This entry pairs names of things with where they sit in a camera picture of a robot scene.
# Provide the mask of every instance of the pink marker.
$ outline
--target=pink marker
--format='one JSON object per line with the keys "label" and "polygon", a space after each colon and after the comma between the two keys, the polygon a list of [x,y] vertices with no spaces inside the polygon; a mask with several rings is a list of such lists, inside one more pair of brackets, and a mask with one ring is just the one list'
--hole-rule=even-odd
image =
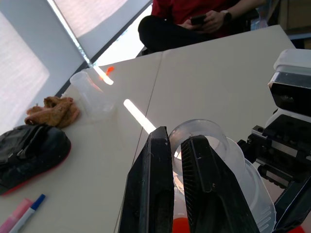
{"label": "pink marker", "polygon": [[0,233],[9,233],[32,204],[33,202],[31,200],[24,199],[21,204],[19,204],[17,209],[0,226]]}

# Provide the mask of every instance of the black bag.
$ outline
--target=black bag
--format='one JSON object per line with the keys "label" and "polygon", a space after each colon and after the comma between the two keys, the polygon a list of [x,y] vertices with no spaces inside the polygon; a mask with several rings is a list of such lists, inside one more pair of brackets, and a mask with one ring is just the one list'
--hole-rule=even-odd
{"label": "black bag", "polygon": [[22,125],[0,136],[0,195],[60,164],[69,154],[66,134],[48,125]]}

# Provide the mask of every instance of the smartphone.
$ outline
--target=smartphone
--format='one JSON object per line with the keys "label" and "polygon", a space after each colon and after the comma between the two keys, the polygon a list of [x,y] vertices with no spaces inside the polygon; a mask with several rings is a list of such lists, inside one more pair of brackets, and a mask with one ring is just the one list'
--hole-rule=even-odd
{"label": "smartphone", "polygon": [[192,25],[204,24],[204,19],[205,19],[205,18],[206,18],[206,14],[191,17],[191,18],[190,18],[191,24],[192,24]]}

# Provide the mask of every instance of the red trim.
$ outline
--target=red trim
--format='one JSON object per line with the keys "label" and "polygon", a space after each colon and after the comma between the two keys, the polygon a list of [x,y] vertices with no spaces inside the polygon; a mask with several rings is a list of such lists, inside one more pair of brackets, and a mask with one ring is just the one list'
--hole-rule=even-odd
{"label": "red trim", "polygon": [[17,190],[17,189],[23,187],[25,184],[27,184],[28,182],[30,182],[30,181],[33,180],[34,178],[36,178],[36,177],[38,177],[38,176],[40,176],[40,175],[42,175],[42,174],[44,174],[44,173],[46,173],[46,172],[48,172],[48,171],[51,171],[51,170],[57,168],[58,166],[60,166],[60,165],[67,159],[68,155],[70,154],[70,151],[71,151],[71,144],[70,144],[70,149],[69,149],[68,154],[64,157],[64,159],[63,159],[59,164],[57,164],[56,166],[54,166],[54,167],[52,167],[52,168],[50,168],[50,169],[48,169],[48,170],[46,170],[46,171],[43,171],[43,172],[41,172],[41,173],[39,173],[39,174],[36,174],[35,176],[32,176],[30,179],[24,181],[23,183],[20,183],[19,185],[15,186],[14,188],[9,189],[9,190],[6,191],[5,193],[1,194],[0,196],[8,195],[8,194],[14,192],[15,190]]}

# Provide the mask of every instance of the brown cloth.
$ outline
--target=brown cloth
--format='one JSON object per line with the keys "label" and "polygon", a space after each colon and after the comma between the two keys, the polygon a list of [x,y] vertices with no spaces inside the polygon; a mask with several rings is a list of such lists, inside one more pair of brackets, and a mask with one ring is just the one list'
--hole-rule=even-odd
{"label": "brown cloth", "polygon": [[44,107],[34,106],[27,110],[25,118],[27,125],[48,124],[64,128],[73,123],[80,110],[73,102],[73,98],[58,98],[50,96],[44,99]]}

